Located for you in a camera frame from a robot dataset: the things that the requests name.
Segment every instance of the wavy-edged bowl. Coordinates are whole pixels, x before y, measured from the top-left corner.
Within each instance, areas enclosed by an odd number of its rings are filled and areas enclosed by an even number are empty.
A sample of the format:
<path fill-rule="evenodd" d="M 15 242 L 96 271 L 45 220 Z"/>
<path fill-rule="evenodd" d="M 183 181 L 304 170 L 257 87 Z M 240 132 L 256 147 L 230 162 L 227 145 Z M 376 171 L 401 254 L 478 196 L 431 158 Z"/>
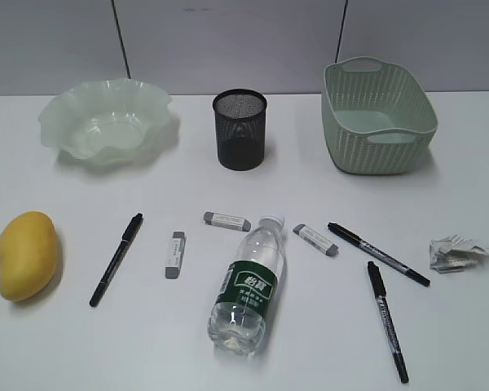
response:
<path fill-rule="evenodd" d="M 170 122 L 171 101 L 161 88 L 141 81 L 86 82 L 42 110 L 42 144 L 99 165 L 133 160 L 144 140 Z"/>

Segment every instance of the yellow mango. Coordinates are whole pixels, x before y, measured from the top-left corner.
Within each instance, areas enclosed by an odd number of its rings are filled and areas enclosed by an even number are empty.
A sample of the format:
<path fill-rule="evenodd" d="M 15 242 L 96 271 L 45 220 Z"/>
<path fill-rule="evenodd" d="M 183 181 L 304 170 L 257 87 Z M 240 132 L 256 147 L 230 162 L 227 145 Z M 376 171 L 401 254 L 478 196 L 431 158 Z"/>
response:
<path fill-rule="evenodd" d="M 21 214 L 0 235 L 0 294 L 20 301 L 38 293 L 55 274 L 57 261 L 51 219 L 41 212 Z"/>

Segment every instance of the green woven basket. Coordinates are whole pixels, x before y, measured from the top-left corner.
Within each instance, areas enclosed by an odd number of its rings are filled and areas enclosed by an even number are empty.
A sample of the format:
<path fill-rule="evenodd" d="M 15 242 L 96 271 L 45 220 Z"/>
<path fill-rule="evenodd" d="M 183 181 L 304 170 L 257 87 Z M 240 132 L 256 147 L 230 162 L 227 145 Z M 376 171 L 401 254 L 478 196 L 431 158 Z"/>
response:
<path fill-rule="evenodd" d="M 352 174 L 412 169 L 438 127 L 413 75 L 372 57 L 326 67 L 322 117 L 333 162 Z"/>

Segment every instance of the gray eraser sleeve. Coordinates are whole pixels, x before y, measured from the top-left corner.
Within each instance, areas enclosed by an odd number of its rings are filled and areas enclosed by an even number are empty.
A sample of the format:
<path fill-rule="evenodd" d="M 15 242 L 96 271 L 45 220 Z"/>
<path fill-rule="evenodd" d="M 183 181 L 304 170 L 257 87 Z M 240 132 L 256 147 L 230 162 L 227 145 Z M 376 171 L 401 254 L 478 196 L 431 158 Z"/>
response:
<path fill-rule="evenodd" d="M 167 266 L 165 268 L 166 279 L 177 279 L 179 277 L 179 268 Z"/>
<path fill-rule="evenodd" d="M 185 239 L 185 233 L 182 231 L 175 231 L 172 234 L 172 239 Z"/>
<path fill-rule="evenodd" d="M 326 255 L 329 257 L 333 257 L 337 255 L 339 247 L 336 244 L 332 244 L 332 247 L 330 247 L 328 250 L 326 250 Z"/>
<path fill-rule="evenodd" d="M 244 220 L 243 223 L 243 231 L 244 232 L 249 232 L 252 229 L 252 224 L 248 220 Z"/>
<path fill-rule="evenodd" d="M 212 224 L 212 217 L 214 217 L 214 212 L 205 212 L 203 220 L 205 220 L 207 224 Z"/>
<path fill-rule="evenodd" d="M 304 228 L 306 224 L 299 224 L 295 228 L 293 228 L 293 233 L 299 235 L 299 232 L 301 232 L 301 229 Z"/>

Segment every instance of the black marker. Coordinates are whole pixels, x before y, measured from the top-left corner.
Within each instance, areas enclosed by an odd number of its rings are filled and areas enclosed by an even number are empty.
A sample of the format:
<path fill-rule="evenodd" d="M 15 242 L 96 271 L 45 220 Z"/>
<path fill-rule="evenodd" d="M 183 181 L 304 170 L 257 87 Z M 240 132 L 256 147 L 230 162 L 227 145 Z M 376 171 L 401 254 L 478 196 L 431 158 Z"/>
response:
<path fill-rule="evenodd" d="M 129 226 L 126 228 L 123 236 L 121 237 L 121 243 L 118 246 L 114 257 L 112 257 L 111 263 L 108 264 L 104 276 L 99 281 L 99 284 L 89 301 L 91 307 L 96 307 L 99 304 L 99 301 L 107 290 L 107 287 L 110 284 L 112 277 L 114 277 L 118 266 L 121 264 L 123 256 L 132 243 L 132 240 L 134 240 L 134 237 L 138 233 L 138 229 L 142 222 L 143 215 L 141 213 L 136 214 L 132 220 L 130 220 Z"/>
<path fill-rule="evenodd" d="M 377 300 L 378 310 L 381 313 L 382 323 L 384 324 L 385 334 L 388 337 L 390 343 L 391 353 L 393 354 L 394 365 L 399 372 L 400 381 L 407 383 L 409 381 L 408 372 L 406 371 L 406 364 L 404 363 L 404 357 L 400 350 L 399 340 L 397 334 L 394 332 L 393 321 L 391 320 L 390 309 L 388 303 L 385 300 L 385 288 L 382 281 L 381 273 L 378 271 L 378 267 L 370 261 L 368 262 L 368 274 L 369 279 L 372 282 L 373 293 L 375 294 L 375 300 Z"/>
<path fill-rule="evenodd" d="M 348 231 L 343 226 L 339 226 L 335 222 L 330 222 L 328 224 L 328 229 L 335 235 L 340 236 L 354 246 L 357 246 L 361 250 L 364 250 L 366 253 L 373 255 L 376 259 L 383 261 L 386 265 L 389 265 L 398 270 L 403 275 L 406 275 L 410 279 L 417 281 L 419 284 L 424 285 L 425 287 L 429 287 L 430 281 L 426 277 L 424 277 L 423 275 L 419 275 L 410 267 L 405 266 L 402 262 L 397 261 L 393 257 L 389 256 L 372 244 L 368 243 L 367 241 L 360 239 L 359 236 L 357 236 L 353 232 Z"/>

